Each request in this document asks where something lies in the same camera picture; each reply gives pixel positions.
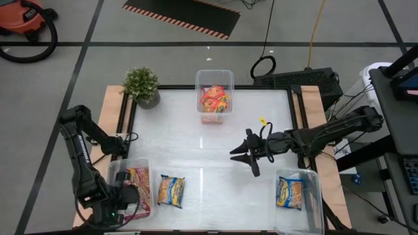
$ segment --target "wooden board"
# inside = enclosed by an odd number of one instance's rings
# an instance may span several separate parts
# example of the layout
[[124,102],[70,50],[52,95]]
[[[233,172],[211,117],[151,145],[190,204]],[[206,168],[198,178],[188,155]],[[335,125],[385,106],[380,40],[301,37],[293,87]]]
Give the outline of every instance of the wooden board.
[[[305,105],[309,128],[326,123],[327,119],[325,118],[321,95],[319,94],[318,87],[302,86],[302,97]],[[298,106],[297,98],[295,101],[295,106]],[[323,152],[334,156],[334,152],[331,147],[326,147]],[[318,155],[315,158],[315,161],[319,178],[321,180],[321,190],[324,201],[327,202],[330,209],[341,220],[341,222],[345,226],[351,228],[346,198],[342,190],[340,173],[338,172],[336,161],[325,154]]]
[[[106,89],[106,94],[104,95],[102,110],[99,116],[99,122],[97,123],[98,126],[106,133],[113,134],[116,133],[116,129],[118,126],[119,120],[119,113],[121,109],[123,94],[121,86],[108,86]],[[128,101],[127,104],[127,115],[125,117],[129,117],[131,107],[131,101]],[[100,146],[93,146],[90,153],[91,162],[95,162],[99,157],[103,156],[103,153],[100,149]],[[100,172],[104,179],[107,179],[107,172],[108,167],[110,164],[110,155],[106,156],[100,162],[95,165],[95,168]],[[91,209],[83,209],[79,205],[80,212],[85,219],[87,219],[91,215]],[[74,218],[73,226],[80,226],[83,221],[79,218],[76,214]]]

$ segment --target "caution stripe mat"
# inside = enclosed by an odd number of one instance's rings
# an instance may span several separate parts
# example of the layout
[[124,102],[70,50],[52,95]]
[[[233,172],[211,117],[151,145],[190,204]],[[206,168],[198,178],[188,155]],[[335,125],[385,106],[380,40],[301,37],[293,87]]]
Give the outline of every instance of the caution stripe mat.
[[128,0],[123,8],[225,40],[241,16],[235,10],[199,0]]

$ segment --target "yellow cable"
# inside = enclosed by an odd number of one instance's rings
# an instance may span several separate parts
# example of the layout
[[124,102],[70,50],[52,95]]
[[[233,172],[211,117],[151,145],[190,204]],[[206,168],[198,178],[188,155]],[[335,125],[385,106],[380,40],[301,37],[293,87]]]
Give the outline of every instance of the yellow cable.
[[311,65],[311,54],[312,54],[312,42],[314,41],[316,28],[318,27],[319,19],[321,19],[322,10],[324,9],[325,3],[327,0],[322,0],[321,8],[319,9],[318,18],[316,19],[315,27],[313,28],[311,43],[309,43],[309,59],[308,59],[308,67]]

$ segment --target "yellow snack bag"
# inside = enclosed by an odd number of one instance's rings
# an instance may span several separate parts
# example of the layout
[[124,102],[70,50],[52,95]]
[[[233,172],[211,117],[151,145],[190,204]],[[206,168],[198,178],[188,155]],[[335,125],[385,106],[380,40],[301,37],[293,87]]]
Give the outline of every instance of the yellow snack bag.
[[161,184],[159,186],[158,201],[160,203],[173,205],[182,208],[182,199],[184,191],[184,178],[175,178],[161,175]]
[[302,208],[303,180],[289,180],[279,177],[276,193],[276,205],[284,208]]

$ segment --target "black hose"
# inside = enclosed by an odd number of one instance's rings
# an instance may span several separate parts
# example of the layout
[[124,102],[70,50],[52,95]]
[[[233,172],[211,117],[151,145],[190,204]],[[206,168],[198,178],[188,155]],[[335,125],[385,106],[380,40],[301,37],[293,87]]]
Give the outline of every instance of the black hose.
[[57,29],[55,28],[55,25],[52,22],[52,20],[45,13],[44,9],[42,9],[40,6],[29,1],[25,1],[25,0],[22,0],[20,4],[23,7],[35,9],[40,14],[40,16],[44,18],[45,24],[48,26],[48,28],[51,31],[51,43],[48,45],[48,48],[45,51],[43,51],[41,54],[34,55],[31,57],[14,57],[14,56],[7,54],[0,48],[0,57],[8,61],[15,62],[15,63],[33,63],[33,62],[38,62],[43,59],[46,59],[48,56],[52,54],[52,52],[54,52],[55,48],[57,47],[57,43],[58,43]]

